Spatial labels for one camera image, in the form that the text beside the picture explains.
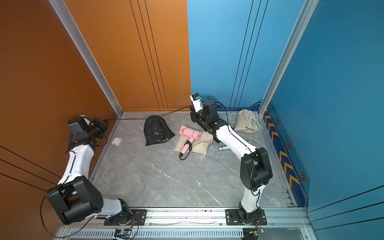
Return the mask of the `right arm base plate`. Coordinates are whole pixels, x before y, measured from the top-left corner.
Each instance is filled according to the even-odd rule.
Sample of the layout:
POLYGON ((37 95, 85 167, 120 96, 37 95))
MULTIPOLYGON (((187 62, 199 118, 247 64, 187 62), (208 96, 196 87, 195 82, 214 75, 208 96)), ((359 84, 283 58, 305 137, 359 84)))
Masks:
POLYGON ((225 214, 228 226, 254 224, 258 224, 258 226, 266 226, 268 224, 266 214, 261 208, 257 208, 252 213, 247 213, 243 209, 227 209, 225 210, 225 214))

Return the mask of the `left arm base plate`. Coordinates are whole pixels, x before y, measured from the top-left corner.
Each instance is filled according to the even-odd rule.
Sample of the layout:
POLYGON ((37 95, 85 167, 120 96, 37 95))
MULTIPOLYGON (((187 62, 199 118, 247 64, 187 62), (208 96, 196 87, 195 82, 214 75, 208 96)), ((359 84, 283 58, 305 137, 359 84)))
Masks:
POLYGON ((105 219, 105 226, 143 226, 146 221, 146 209, 130 209, 127 213, 121 213, 109 219, 105 219))

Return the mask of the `pink hair dryer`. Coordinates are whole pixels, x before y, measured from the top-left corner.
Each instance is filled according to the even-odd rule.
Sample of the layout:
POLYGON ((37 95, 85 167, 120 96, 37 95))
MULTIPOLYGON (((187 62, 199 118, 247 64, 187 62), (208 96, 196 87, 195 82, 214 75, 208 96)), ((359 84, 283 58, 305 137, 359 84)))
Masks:
POLYGON ((182 125, 179 134, 188 138, 179 154, 179 159, 184 161, 193 149, 193 142, 201 139, 202 132, 182 125))

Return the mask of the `silver cylinder flashlight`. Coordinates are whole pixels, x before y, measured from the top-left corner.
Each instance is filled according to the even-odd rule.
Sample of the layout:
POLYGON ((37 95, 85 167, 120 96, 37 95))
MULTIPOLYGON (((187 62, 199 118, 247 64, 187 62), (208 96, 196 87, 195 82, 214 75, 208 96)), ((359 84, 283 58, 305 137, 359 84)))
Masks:
POLYGON ((220 146, 220 147, 218 147, 219 151, 225 151, 225 150, 228 150, 228 149, 229 149, 228 146, 220 146))

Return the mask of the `beige drawstring bag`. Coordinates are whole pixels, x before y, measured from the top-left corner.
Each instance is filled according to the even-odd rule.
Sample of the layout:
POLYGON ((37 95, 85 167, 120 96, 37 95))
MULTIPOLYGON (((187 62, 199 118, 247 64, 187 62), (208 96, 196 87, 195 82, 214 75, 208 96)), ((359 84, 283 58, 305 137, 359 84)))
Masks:
POLYGON ((231 113, 229 115, 229 120, 233 119, 236 120, 235 127, 233 128, 231 125, 229 126, 236 132, 253 134, 263 128, 257 120, 256 115, 250 110, 241 110, 238 113, 231 113))
MULTIPOLYGON (((174 150, 179 152, 179 154, 180 154, 180 151, 182 150, 187 139, 188 139, 187 137, 180 135, 180 138, 179 138, 174 150)), ((212 142, 213 142, 213 136, 207 132, 202 132, 201 139, 193 142, 193 144, 192 144, 193 149, 191 152, 203 154, 203 157, 204 157, 204 155, 207 153, 208 146, 212 142)))

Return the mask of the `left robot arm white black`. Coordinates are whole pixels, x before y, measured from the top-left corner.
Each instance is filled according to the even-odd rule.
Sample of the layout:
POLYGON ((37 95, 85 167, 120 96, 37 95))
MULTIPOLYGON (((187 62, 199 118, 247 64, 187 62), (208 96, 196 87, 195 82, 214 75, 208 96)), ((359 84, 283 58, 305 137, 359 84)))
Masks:
POLYGON ((107 135, 109 122, 76 116, 68 120, 71 130, 67 152, 69 160, 58 184, 45 196, 64 225, 103 219, 106 226, 133 226, 136 221, 122 199, 106 199, 90 182, 89 171, 97 140, 107 135))

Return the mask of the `black cloth bag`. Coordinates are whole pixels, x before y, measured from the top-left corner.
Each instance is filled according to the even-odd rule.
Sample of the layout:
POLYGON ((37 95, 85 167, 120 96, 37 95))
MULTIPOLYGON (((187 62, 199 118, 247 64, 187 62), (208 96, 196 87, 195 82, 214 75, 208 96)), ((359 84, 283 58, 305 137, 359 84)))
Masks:
POLYGON ((151 146, 166 143, 175 136, 164 117, 187 108, 189 108, 189 106, 160 115, 151 115, 147 118, 120 118, 119 120, 145 120, 143 132, 146 139, 146 146, 151 146))

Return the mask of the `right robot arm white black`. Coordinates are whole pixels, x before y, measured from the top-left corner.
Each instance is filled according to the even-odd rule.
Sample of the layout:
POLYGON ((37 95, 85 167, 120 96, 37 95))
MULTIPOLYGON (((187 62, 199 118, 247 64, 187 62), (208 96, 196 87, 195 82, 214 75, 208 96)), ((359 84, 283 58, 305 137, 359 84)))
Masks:
POLYGON ((244 225, 267 225, 260 200, 263 190, 273 177, 268 151, 256 148, 239 136, 219 117, 214 100, 202 101, 199 94, 191 95, 190 99, 192 122, 212 134, 217 143, 224 143, 240 160, 240 179, 245 186, 238 210, 240 222, 244 225))

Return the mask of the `aluminium front rail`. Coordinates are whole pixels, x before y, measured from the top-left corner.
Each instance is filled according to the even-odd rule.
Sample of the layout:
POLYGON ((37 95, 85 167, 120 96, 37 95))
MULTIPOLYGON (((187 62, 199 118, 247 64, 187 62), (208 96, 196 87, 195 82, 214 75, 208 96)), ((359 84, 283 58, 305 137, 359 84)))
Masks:
POLYGON ((303 208, 262 207, 257 216, 261 226, 252 222, 244 224, 238 208, 131 208, 142 227, 149 228, 311 228, 312 224, 303 208))

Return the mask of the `white earbuds case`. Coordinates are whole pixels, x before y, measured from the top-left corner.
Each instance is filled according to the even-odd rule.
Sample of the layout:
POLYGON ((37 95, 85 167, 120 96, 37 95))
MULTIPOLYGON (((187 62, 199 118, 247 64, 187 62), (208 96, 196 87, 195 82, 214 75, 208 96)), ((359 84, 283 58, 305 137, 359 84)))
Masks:
POLYGON ((116 137, 116 138, 113 139, 113 141, 112 141, 112 145, 114 145, 114 146, 120 146, 121 143, 122 143, 122 141, 123 141, 122 138, 116 137))

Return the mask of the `green circuit board left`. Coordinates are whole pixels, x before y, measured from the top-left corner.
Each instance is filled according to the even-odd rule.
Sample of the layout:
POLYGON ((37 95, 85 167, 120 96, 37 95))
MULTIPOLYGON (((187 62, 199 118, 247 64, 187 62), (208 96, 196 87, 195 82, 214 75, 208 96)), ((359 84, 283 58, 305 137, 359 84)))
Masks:
POLYGON ((114 240, 129 240, 132 235, 132 229, 115 229, 114 240))

